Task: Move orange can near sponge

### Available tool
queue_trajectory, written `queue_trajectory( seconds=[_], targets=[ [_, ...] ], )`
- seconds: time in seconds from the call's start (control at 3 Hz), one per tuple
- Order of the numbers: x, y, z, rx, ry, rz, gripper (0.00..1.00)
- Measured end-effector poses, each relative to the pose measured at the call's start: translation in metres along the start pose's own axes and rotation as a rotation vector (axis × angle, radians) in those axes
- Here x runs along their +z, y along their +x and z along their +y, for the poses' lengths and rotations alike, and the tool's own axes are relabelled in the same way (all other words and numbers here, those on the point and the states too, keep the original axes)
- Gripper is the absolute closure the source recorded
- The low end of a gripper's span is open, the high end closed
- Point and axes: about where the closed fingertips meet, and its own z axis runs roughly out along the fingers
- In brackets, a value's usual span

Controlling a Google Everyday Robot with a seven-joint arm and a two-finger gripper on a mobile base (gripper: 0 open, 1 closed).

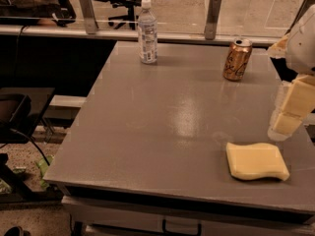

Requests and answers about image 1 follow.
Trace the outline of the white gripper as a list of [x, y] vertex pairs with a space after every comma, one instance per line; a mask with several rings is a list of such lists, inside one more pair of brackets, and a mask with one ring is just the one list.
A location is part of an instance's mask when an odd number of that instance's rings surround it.
[[314, 76], [299, 75], [292, 83], [282, 82], [270, 118], [268, 137], [276, 142], [285, 141], [301, 125], [302, 121], [299, 119], [304, 119], [314, 109]]

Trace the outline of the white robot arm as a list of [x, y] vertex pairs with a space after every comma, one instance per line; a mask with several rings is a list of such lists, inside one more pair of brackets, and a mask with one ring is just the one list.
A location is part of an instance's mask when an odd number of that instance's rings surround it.
[[315, 109], [315, 5], [312, 5], [289, 33], [268, 48], [271, 58], [284, 58], [297, 76], [279, 86], [268, 137], [285, 141]]

